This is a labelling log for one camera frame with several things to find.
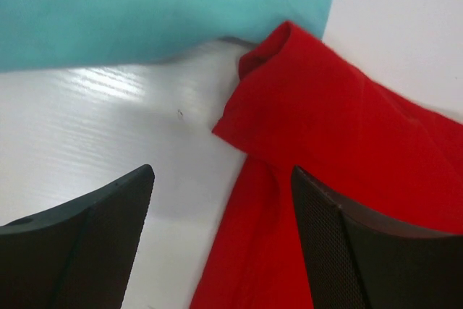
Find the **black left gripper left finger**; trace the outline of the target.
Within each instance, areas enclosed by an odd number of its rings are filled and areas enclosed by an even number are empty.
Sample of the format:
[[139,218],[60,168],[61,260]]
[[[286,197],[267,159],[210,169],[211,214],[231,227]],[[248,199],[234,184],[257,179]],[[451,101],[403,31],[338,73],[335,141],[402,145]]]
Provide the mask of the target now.
[[120,308],[155,174],[106,186],[1,227],[2,308]]

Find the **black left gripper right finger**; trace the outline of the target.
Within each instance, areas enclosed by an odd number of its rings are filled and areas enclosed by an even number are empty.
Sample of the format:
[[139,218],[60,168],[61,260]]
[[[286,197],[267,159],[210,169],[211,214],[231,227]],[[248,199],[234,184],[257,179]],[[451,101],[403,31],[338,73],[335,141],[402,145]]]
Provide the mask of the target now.
[[393,219],[300,167],[292,200],[315,308],[460,308],[462,236]]

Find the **red t shirt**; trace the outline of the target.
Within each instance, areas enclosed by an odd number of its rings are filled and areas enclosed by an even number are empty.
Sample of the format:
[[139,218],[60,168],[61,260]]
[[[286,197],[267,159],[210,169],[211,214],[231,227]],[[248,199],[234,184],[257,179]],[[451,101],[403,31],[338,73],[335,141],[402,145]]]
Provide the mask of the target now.
[[422,227],[462,232],[462,126],[370,80],[292,22],[239,60],[215,135],[247,154],[192,308],[311,308],[295,166]]

